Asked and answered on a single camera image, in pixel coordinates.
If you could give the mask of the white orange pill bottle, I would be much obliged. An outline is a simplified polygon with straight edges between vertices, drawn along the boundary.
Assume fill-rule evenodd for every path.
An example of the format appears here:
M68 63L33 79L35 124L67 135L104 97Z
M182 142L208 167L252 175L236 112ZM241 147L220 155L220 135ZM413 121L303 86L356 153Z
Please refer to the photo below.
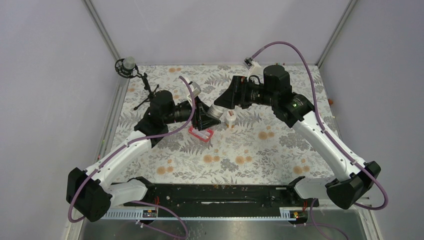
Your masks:
M225 124L227 128L233 129L236 125L237 114L234 110L227 110L225 113Z

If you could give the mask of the red pill organizer box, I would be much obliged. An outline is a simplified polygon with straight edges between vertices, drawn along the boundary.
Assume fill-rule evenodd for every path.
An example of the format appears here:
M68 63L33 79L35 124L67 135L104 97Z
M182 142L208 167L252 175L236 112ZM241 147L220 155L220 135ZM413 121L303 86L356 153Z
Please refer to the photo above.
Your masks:
M214 135L214 131L211 129L206 130L197 130L194 127L190 127L188 129L189 134L191 134L193 137L197 138L198 140L202 142L209 142Z

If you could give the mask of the white dark pill bottle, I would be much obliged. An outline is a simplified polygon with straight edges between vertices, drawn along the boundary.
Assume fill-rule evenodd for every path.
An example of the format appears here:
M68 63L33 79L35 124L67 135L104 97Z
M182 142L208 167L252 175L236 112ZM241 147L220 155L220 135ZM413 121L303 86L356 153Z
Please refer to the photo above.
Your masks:
M216 119L220 119L221 116L223 115L223 113L225 112L225 108L221 107L221 106L217 106L215 104L211 104L209 109L207 110L207 113L216 118Z

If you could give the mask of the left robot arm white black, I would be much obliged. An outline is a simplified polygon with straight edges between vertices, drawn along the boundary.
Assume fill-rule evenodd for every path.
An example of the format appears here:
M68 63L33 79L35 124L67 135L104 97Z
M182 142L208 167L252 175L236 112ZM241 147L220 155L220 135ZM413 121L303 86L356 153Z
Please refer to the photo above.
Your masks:
M155 200L155 192L146 180L135 178L113 185L113 181L136 156L150 151L165 136L171 135L169 124L183 122L197 130L205 130L220 124L223 107L207 106L199 97L175 104L167 90L158 91L150 100L143 118L130 135L112 152L85 170L74 168L67 178L66 201L72 210L78 210L91 222L101 219L110 207L131 201L148 206Z

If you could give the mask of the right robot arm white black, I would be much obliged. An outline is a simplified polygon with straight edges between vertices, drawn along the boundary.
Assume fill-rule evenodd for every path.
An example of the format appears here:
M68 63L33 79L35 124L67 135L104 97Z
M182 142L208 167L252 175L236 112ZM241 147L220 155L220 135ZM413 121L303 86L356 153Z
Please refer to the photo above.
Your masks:
M375 162L366 162L349 149L319 118L315 106L304 96L293 92L290 74L281 65L263 70L263 82L247 76L232 77L228 89L213 103L215 106L247 109L253 104L270 106L273 114L300 134L331 168L334 176L299 177L291 182L287 201L293 206L306 199L329 199L347 210L374 185L381 172Z

